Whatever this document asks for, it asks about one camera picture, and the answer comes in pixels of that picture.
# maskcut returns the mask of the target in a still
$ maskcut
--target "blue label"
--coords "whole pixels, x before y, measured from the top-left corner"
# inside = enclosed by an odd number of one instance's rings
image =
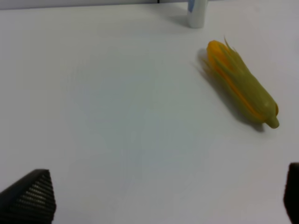
[[[194,2],[195,0],[189,0],[188,1],[188,11],[191,13],[193,11],[194,8]]]

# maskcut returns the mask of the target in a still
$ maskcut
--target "plastic corn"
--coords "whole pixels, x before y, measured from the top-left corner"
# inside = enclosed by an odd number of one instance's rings
[[[251,74],[239,54],[218,41],[211,41],[207,47],[206,72],[230,94],[242,114],[254,123],[266,123],[277,128],[278,106],[270,94]]]

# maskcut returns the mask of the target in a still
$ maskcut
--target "white bottle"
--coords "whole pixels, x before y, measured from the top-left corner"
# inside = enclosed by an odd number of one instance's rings
[[[205,25],[207,0],[188,0],[188,23],[191,28]]]

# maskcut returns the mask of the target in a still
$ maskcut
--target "white tabletop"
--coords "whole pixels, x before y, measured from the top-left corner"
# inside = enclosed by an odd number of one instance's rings
[[[299,2],[0,12],[0,190],[50,169],[55,224],[282,224],[299,161]],[[228,42],[279,105],[240,120],[199,70]]]

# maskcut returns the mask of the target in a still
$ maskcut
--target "toy corn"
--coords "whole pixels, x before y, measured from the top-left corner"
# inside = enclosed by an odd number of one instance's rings
[[[208,61],[205,71],[212,74],[234,99],[242,114],[254,123],[266,123],[277,128],[278,106],[270,94],[251,74],[239,54],[218,41],[211,41],[207,47]]]

